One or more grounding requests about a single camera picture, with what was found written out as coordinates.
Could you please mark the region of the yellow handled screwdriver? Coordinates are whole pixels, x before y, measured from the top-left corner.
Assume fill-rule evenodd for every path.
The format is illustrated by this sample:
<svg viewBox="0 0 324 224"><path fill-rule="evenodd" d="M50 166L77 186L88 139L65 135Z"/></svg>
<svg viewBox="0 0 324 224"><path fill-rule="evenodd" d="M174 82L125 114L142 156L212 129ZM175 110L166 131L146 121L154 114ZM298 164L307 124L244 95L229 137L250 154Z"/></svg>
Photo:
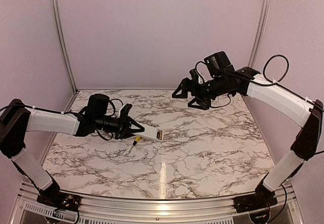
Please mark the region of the yellow handled screwdriver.
<svg viewBox="0 0 324 224"><path fill-rule="evenodd" d="M140 136L136 136L135 140L133 141L133 144L131 146L131 148L129 149L129 154L131 153L132 149L138 144L138 142L141 140Z"/></svg>

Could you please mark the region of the white remote control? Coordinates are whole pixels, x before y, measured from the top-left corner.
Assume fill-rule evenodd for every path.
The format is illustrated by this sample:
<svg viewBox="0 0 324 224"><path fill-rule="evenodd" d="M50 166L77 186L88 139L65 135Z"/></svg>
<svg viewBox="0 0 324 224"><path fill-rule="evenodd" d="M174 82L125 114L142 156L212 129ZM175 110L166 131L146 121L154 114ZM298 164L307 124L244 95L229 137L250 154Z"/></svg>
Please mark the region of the white remote control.
<svg viewBox="0 0 324 224"><path fill-rule="evenodd" d="M162 142L163 139L164 139L164 134L163 134L163 139L162 140L158 140L156 138L156 131L159 129L157 127L153 127L153 126L150 126L150 125L147 125L147 124L143 124L143 123L140 123L142 126L145 127L145 131L144 132L141 132L141 133L138 133L136 134L136 136L140 136L144 139L147 139L147 140L153 140L153 141L159 141L159 142Z"/></svg>

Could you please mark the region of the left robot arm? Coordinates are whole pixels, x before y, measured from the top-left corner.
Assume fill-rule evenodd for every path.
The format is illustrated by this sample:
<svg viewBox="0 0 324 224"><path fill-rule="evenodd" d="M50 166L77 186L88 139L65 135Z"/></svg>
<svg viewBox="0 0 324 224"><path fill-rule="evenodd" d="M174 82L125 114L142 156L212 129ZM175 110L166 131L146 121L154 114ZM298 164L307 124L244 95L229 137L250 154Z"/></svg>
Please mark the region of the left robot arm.
<svg viewBox="0 0 324 224"><path fill-rule="evenodd" d="M4 107L1 115L1 152L25 175L38 192L53 206L64 202L57 182L29 152L24 143L25 134L31 131L58 132L75 137L85 137L94 132L108 132L116 139L124 139L145 128L128 116L130 104L123 107L115 118L107 115L111 99L103 94L91 95L88 104L78 113L55 112L27 106L14 99Z"/></svg>

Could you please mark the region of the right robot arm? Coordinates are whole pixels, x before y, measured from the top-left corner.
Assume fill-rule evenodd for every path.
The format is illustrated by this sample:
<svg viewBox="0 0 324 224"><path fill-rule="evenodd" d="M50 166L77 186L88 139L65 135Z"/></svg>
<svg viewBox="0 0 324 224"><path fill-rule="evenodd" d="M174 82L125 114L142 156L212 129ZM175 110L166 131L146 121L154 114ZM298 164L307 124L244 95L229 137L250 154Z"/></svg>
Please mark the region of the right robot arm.
<svg viewBox="0 0 324 224"><path fill-rule="evenodd" d="M251 196L251 204L261 208L281 184L316 155L322 129L323 103L298 95L280 85L279 81L270 80L265 72L250 67L235 70L224 51L204 58L202 63L206 65L211 80L204 81L194 68L189 72L191 78L183 79L175 89L173 98L186 99L191 95L193 99L188 103L189 107L208 110L216 97L240 94L267 104L301 128L290 150L262 179Z"/></svg>

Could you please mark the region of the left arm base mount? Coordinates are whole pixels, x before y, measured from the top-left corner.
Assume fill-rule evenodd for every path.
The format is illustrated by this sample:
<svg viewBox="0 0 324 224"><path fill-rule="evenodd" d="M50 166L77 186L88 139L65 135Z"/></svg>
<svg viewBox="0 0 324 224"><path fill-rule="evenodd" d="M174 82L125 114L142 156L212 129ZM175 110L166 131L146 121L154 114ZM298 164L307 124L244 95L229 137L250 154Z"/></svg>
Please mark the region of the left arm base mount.
<svg viewBox="0 0 324 224"><path fill-rule="evenodd" d="M60 191L57 183L52 183L45 190L39 189L37 202L55 207L57 210L78 211L81 196Z"/></svg>

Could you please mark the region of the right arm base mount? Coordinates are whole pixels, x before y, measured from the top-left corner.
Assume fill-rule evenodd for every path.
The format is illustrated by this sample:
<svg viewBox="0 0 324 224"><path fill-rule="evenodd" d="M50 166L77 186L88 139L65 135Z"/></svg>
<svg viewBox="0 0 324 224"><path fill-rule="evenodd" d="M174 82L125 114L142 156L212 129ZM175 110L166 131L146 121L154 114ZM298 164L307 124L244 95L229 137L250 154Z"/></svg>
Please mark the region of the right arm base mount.
<svg viewBox="0 0 324 224"><path fill-rule="evenodd" d="M259 182L253 194L242 195L233 199L237 213L258 210L278 203L275 192L269 191L264 185L265 177Z"/></svg>

